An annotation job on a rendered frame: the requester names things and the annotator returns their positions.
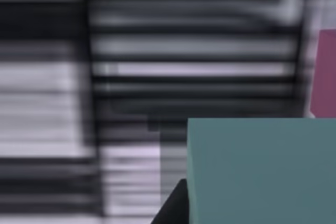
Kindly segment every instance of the blurry background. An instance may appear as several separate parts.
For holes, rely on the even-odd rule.
[[[310,116],[335,8],[0,0],[0,223],[150,223],[186,177],[187,118]]]

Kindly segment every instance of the magenta block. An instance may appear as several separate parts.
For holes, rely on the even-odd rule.
[[[320,31],[310,111],[316,118],[336,118],[336,30]]]

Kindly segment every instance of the box front face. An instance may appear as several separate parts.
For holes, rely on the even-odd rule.
[[[197,224],[335,223],[334,124],[191,119],[188,179]]]

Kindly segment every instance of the black corner shape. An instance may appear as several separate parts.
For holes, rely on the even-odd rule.
[[[151,224],[189,224],[189,198],[186,179],[177,183]]]

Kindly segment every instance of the teal block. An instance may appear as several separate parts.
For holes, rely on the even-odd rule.
[[[190,119],[193,224],[335,224],[336,120]]]

